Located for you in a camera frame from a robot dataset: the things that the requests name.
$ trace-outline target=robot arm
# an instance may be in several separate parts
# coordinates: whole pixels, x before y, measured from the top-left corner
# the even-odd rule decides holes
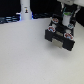
[[[76,24],[76,13],[80,6],[84,6],[83,0],[57,0],[64,4],[61,15],[53,14],[49,28],[45,30],[45,39],[60,48],[69,51],[74,46],[74,27]]]

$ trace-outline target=white table surface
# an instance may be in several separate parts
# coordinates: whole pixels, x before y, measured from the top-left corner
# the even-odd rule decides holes
[[[70,52],[44,39],[50,21],[0,24],[0,84],[84,84],[84,27]]]

